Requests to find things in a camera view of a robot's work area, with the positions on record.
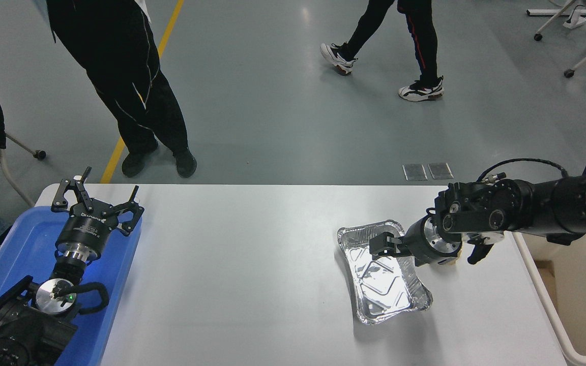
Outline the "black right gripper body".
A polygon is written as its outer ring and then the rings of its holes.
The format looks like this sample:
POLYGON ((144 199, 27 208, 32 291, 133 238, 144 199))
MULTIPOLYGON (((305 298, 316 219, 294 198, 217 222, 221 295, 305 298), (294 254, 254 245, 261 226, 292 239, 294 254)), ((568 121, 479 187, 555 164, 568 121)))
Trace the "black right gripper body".
POLYGON ((415 258, 415 265, 430 264, 433 260, 433 248, 425 235, 425 224, 430 216, 425 216, 412 224, 405 232, 403 243, 415 258))

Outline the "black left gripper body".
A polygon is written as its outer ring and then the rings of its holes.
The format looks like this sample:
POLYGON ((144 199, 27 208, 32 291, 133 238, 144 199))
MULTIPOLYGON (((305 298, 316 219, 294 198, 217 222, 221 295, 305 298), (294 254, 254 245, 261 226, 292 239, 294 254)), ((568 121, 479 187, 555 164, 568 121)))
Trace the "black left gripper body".
POLYGON ((108 211, 111 204, 94 199, 93 211, 86 211, 84 202, 73 205, 69 210, 69 218, 63 227, 56 249, 67 252, 70 244, 83 244, 88 247, 91 255, 102 255, 112 229, 116 228, 116 218, 103 217, 103 211, 108 211))

